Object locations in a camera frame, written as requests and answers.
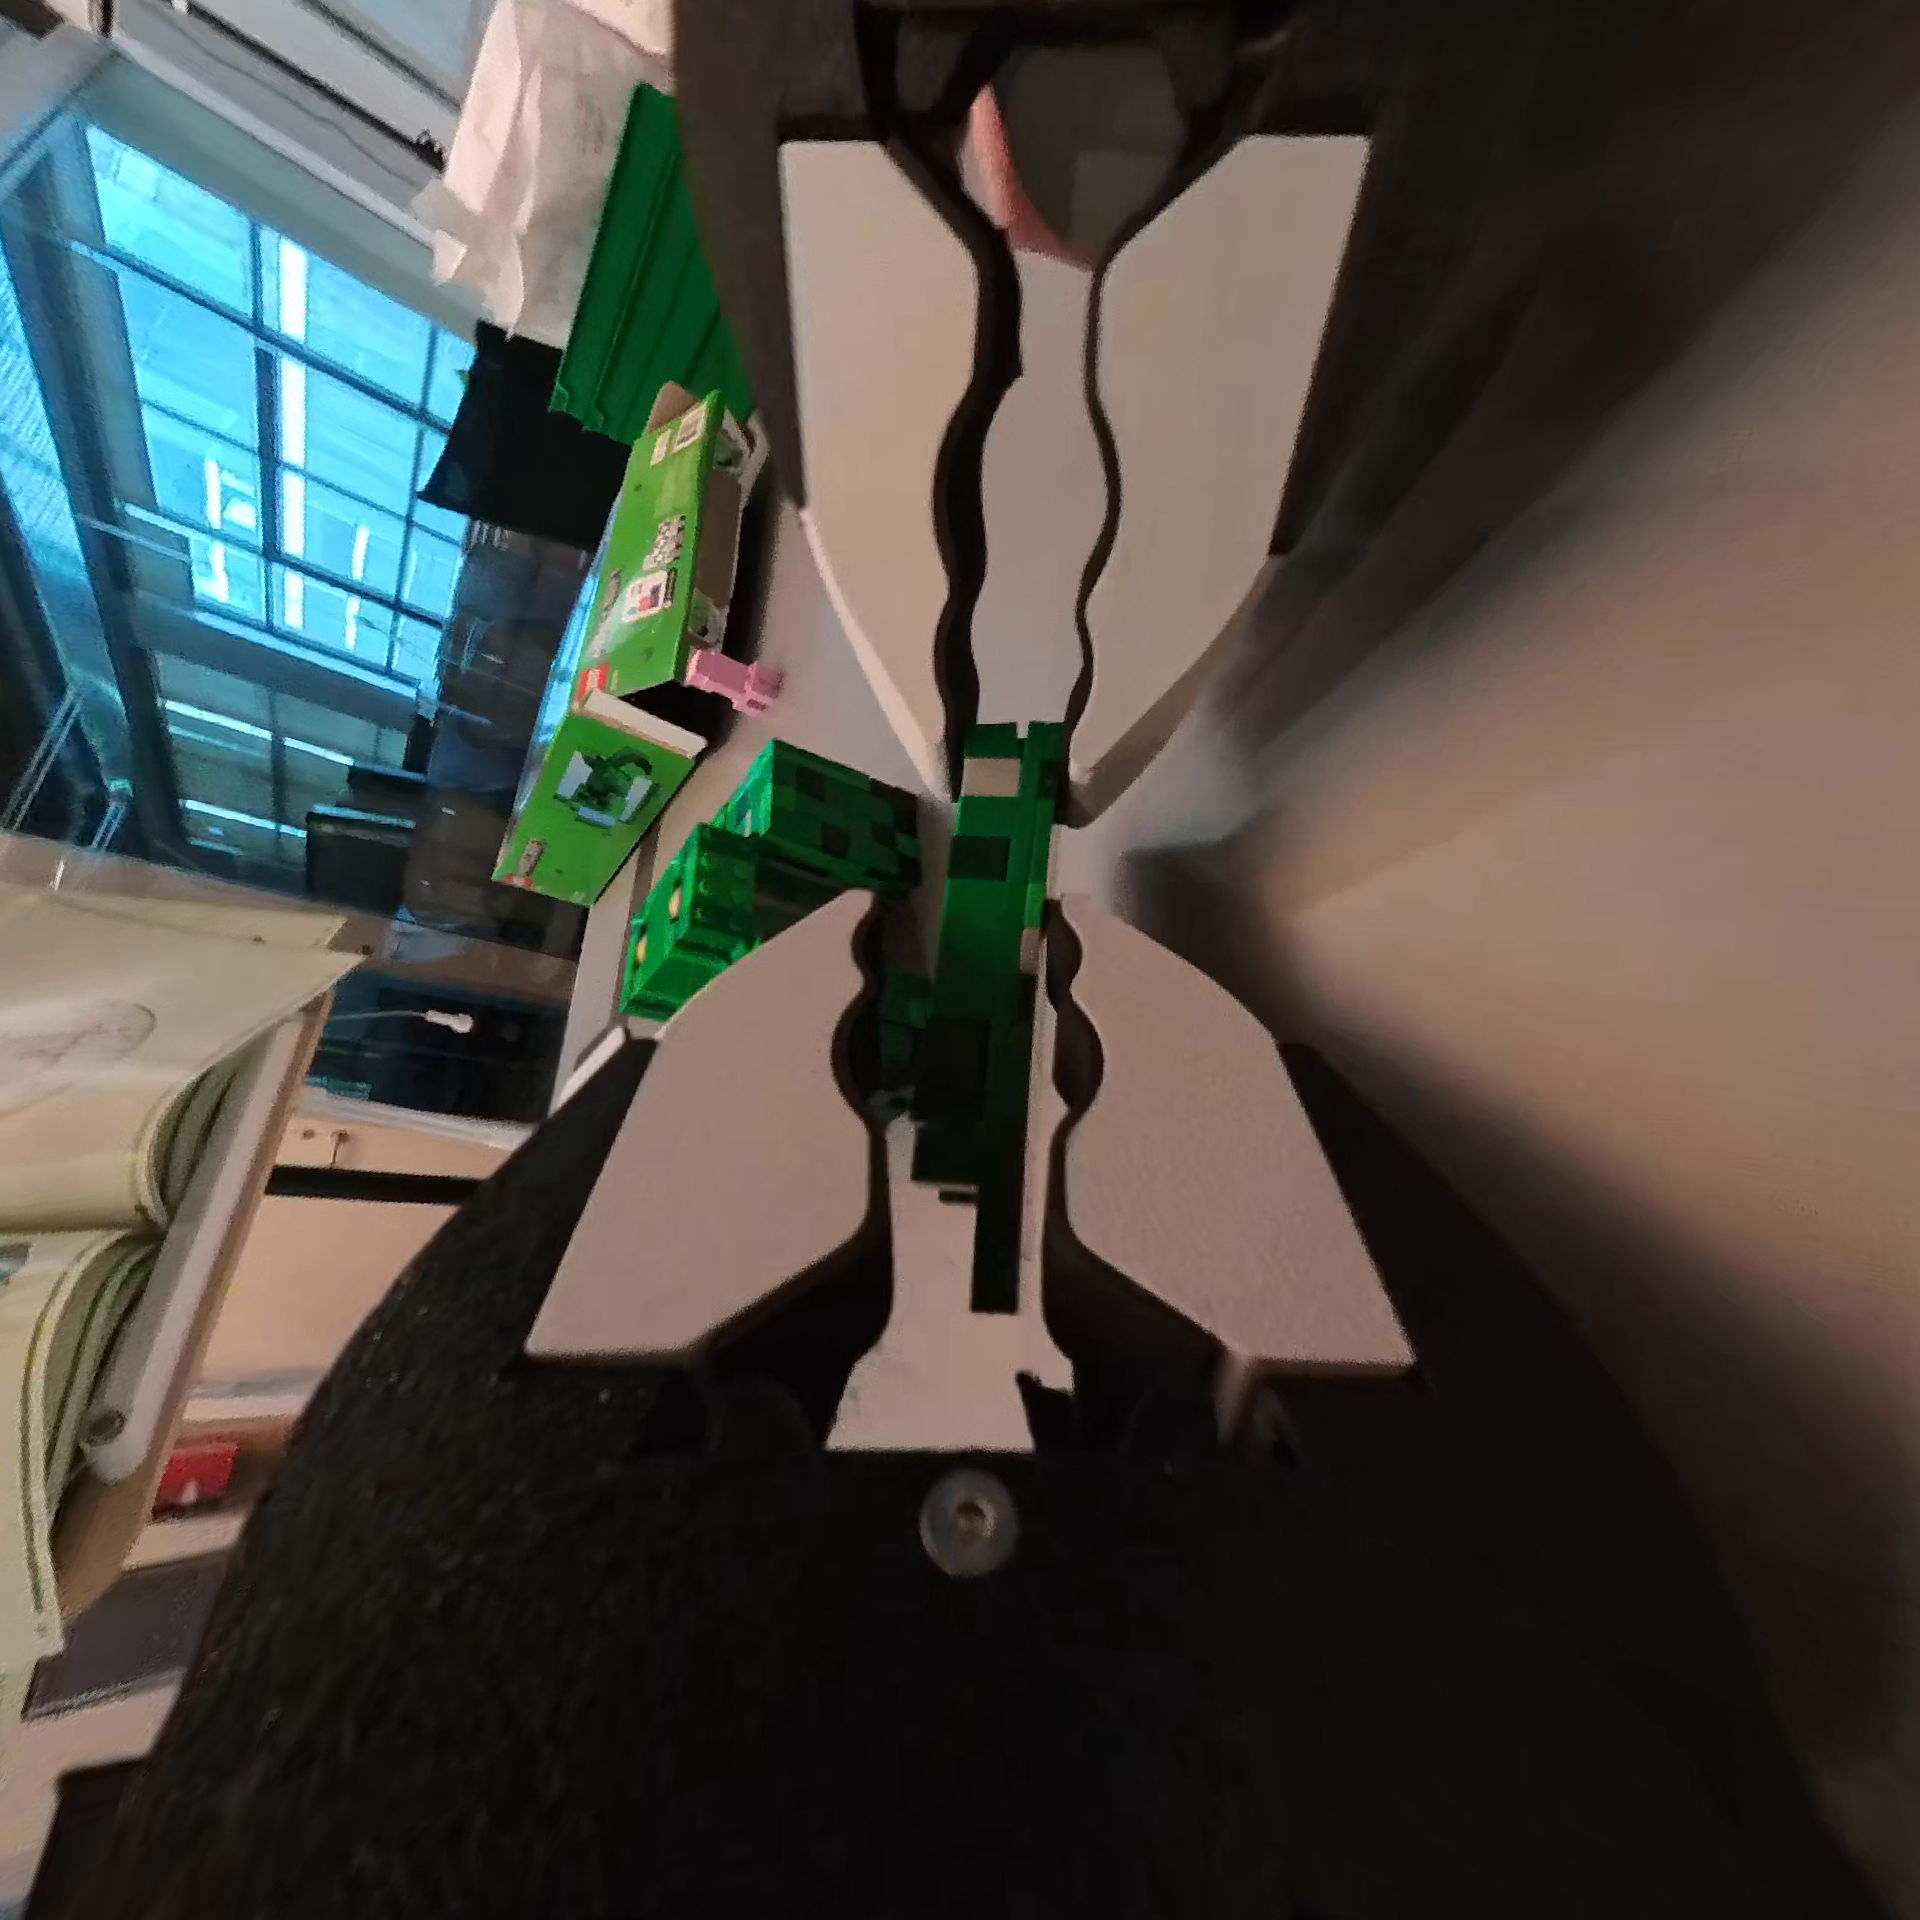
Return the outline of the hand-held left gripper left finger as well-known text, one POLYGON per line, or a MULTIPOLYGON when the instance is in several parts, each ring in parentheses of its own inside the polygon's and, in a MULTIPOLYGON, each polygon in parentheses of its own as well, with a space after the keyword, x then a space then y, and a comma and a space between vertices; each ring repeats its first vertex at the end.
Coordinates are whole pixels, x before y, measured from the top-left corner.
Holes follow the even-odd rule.
POLYGON ((841 1073, 876 896, 836 896, 655 1039, 525 1338, 530 1360, 693 1360, 858 1247, 874 1129, 841 1073))

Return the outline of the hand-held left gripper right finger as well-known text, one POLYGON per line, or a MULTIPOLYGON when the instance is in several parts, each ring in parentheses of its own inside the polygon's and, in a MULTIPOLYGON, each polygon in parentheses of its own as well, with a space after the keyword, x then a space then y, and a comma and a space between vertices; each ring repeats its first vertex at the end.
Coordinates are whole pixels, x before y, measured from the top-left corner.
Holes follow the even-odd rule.
POLYGON ((1401 1382, 1418 1354, 1263 1025, 1108 907, 1047 912, 1042 1312, 1083 1385, 1238 1429, 1278 1377, 1401 1382))

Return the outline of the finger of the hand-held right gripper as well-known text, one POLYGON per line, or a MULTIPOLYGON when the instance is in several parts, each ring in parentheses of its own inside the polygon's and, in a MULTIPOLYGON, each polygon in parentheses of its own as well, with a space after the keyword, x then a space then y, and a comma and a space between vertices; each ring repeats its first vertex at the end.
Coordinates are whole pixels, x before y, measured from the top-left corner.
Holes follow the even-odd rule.
POLYGON ((1276 562, 1366 136, 1249 136, 1119 241, 1094 282, 1089 406, 1110 522, 1089 589, 1069 818, 1133 787, 1276 562))
POLYGON ((780 152, 801 522, 855 659, 923 787, 954 792, 937 638, 951 576, 937 465, 977 370, 977 263, 870 142, 780 152))

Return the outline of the green lego plate assembly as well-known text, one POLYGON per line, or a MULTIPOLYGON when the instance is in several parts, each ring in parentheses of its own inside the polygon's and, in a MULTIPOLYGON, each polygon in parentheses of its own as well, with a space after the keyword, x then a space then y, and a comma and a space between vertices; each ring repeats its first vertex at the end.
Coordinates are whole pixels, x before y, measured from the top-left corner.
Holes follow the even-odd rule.
POLYGON ((1020 1309, 1039 950, 1063 785, 1063 725, 985 725, 967 736, 908 1112, 914 1183, 973 1210, 977 1312, 1020 1309))

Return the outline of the green blocky lego model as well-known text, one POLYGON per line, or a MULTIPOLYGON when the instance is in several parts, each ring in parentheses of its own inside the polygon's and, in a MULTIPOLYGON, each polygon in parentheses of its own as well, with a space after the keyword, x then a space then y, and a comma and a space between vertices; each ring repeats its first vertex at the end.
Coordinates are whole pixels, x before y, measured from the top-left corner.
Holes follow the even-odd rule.
POLYGON ((617 1010, 661 1025, 836 896, 898 904, 918 886, 911 793, 771 739, 633 915, 617 1010))

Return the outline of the green lego box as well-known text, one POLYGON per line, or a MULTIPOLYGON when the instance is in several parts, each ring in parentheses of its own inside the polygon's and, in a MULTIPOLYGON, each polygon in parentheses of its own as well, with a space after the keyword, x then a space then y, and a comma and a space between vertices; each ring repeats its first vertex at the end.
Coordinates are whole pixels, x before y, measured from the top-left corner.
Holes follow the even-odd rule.
POLYGON ((761 465, 721 394, 661 390, 630 448, 578 641, 561 654, 558 694, 541 707, 495 886, 594 906, 706 758, 706 711, 685 722, 644 699, 689 694, 732 710, 683 687, 682 671, 693 648, 732 656, 741 515, 761 465))

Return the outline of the lego instruction booklet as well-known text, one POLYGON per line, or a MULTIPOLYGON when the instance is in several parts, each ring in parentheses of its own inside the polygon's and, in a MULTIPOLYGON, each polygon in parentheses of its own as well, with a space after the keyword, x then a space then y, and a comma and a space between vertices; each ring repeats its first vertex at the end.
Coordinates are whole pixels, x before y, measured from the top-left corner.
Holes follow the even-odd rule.
POLYGON ((79 1435, 233 1058, 358 968, 293 907, 5 886, 3 1666, 33 1669, 115 1582, 153 1507, 190 1384, 132 1480, 79 1435))

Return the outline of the person's right hand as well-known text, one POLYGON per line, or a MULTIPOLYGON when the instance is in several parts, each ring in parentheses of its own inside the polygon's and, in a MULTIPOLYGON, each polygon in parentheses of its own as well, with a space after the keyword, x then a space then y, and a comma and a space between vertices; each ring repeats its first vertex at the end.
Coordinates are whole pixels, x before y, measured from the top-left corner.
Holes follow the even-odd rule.
POLYGON ((1055 256, 1058 235, 1029 198, 1005 131, 994 85, 973 96, 967 120, 967 152, 973 163, 977 198, 1010 251, 1055 256))

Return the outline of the green ribbed panel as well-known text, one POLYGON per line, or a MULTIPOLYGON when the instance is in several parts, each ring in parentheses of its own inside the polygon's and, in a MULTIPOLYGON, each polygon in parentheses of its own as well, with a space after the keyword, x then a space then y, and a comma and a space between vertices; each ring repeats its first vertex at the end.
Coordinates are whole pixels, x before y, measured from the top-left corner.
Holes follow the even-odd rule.
POLYGON ((668 384, 721 394, 737 424, 751 422, 751 384, 689 192, 679 105, 638 85, 550 406, 630 446, 668 384))

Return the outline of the white plastic bag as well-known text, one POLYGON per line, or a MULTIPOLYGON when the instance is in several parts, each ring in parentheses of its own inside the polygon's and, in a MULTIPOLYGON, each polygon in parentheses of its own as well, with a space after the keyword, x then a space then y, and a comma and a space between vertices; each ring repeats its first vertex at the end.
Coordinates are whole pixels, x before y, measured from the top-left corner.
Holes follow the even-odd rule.
POLYGON ((548 349, 583 301, 638 88, 674 91, 671 2, 500 2, 445 166, 415 199, 435 282, 548 349))

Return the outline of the black cloth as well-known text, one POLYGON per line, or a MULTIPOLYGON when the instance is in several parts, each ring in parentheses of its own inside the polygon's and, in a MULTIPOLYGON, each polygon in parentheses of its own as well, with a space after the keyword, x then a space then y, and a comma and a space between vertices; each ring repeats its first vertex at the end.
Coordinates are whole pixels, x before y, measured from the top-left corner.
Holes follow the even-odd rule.
POLYGON ((553 410, 562 350, 489 321, 475 323, 473 359, 439 455, 429 455, 415 501, 473 522, 553 522, 583 438, 553 410))

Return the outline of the pale booklet stand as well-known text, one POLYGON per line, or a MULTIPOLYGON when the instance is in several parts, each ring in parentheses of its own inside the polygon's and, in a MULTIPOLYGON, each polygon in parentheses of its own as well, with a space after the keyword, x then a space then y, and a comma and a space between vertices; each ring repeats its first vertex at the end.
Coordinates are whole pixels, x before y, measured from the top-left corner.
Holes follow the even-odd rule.
POLYGON ((233 1058, 223 1102, 86 1408, 79 1458, 99 1485, 130 1482, 162 1445, 179 1390, 195 1377, 201 1310, 250 1233, 332 1001, 334 990, 309 1000, 233 1058))

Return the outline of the small red box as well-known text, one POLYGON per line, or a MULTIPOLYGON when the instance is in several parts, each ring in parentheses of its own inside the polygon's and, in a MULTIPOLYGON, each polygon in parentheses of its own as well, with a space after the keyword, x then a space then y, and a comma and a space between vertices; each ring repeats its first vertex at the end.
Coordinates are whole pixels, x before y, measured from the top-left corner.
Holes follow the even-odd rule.
POLYGON ((190 1435, 166 1456, 156 1485, 151 1519, 181 1521, 233 1497, 245 1442, 233 1435, 190 1435))

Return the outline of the large window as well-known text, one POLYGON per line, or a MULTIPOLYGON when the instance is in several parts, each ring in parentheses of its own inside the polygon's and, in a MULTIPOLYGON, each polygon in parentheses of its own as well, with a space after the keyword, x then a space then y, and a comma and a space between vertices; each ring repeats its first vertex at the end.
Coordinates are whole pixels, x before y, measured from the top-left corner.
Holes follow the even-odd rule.
POLYGON ((5 826, 294 894, 409 773, 473 349, 82 113, 5 166, 5 826))

